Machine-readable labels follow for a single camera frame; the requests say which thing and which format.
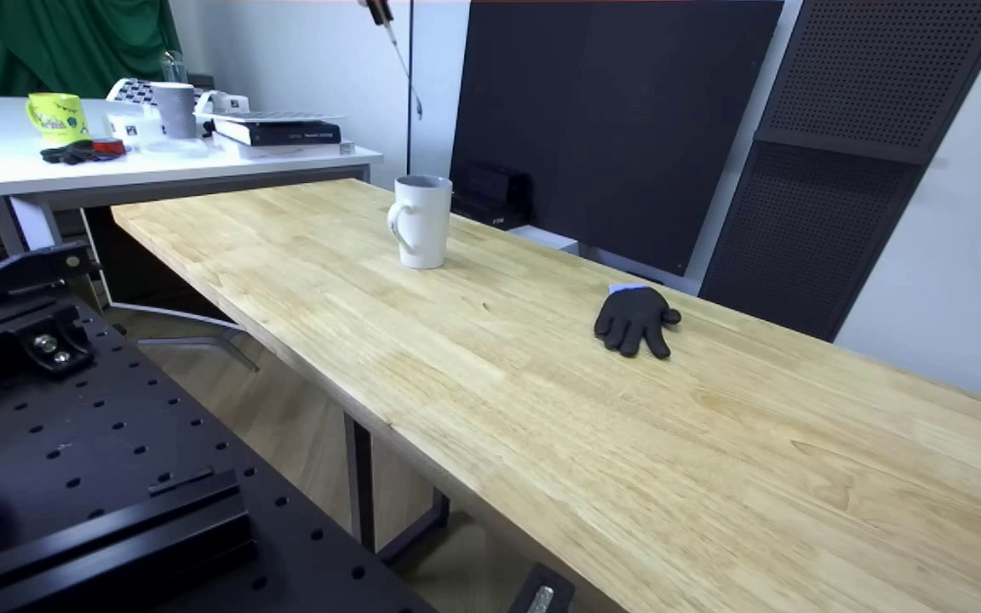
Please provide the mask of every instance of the white wall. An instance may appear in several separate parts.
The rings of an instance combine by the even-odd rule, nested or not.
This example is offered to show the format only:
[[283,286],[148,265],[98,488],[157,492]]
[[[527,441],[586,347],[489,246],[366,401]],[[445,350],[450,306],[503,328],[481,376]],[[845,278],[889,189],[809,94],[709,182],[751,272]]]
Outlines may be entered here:
[[981,73],[837,343],[981,396]]
[[[407,73],[359,0],[170,0],[189,72],[244,91],[252,107],[322,113],[378,148],[374,182],[407,162]],[[392,0],[407,49],[407,0]]]
[[416,87],[422,115],[414,119],[414,169],[450,178],[452,129],[466,48],[466,0],[416,3]]

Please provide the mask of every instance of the table leg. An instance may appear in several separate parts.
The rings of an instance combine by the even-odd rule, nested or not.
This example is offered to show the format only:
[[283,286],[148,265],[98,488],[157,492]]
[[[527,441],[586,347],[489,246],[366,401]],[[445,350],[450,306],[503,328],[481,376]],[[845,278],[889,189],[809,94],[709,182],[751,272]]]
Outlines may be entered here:
[[62,242],[55,211],[23,198],[12,198],[12,206],[14,206],[14,216],[29,247],[49,247]]
[[363,162],[363,168],[356,168],[356,178],[372,182],[374,180],[372,169],[374,169],[372,162]]
[[351,523],[356,536],[374,552],[385,564],[399,564],[445,533],[450,498],[433,488],[433,505],[407,531],[399,531],[381,552],[374,543],[374,474],[372,474],[372,438],[363,422],[343,414],[348,429],[348,479],[351,479]]
[[14,255],[14,252],[29,252],[23,247],[23,237],[19,232],[19,216],[14,216],[14,206],[12,206],[12,198],[0,198],[0,242],[3,247]]
[[356,536],[367,548],[378,552],[374,543],[374,457],[372,457],[372,438],[363,422],[343,414],[348,429],[348,484],[351,484],[351,522],[356,522]]

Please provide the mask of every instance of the white mug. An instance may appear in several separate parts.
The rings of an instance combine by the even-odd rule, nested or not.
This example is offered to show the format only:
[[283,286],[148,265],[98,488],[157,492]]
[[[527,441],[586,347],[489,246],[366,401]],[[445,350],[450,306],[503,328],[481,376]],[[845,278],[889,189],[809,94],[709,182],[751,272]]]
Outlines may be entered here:
[[193,87],[189,81],[149,81],[160,129],[170,139],[198,139]]
[[445,265],[452,180],[399,178],[390,206],[390,232],[399,242],[399,263],[410,269]]

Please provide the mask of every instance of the green object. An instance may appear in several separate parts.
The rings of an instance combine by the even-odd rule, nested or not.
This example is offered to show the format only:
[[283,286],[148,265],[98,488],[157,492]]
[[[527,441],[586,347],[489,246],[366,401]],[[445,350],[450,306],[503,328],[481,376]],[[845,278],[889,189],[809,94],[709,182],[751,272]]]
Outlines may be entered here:
[[68,143],[88,139],[78,94],[34,91],[29,94],[23,113],[49,146],[68,146]]
[[177,48],[167,0],[0,0],[7,91],[29,85],[104,97],[126,73],[160,77],[167,48]]

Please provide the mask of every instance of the yellow object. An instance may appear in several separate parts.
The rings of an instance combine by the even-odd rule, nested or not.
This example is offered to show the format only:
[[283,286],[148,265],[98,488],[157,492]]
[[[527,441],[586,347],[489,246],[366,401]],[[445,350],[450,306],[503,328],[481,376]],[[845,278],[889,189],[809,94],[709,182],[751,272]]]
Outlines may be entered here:
[[623,610],[981,613],[981,397],[670,288],[670,360],[623,360],[593,318],[631,275],[466,216],[414,272],[390,205],[330,180],[113,215]]
[[83,97],[68,91],[38,91],[23,103],[29,119],[49,146],[88,139]]

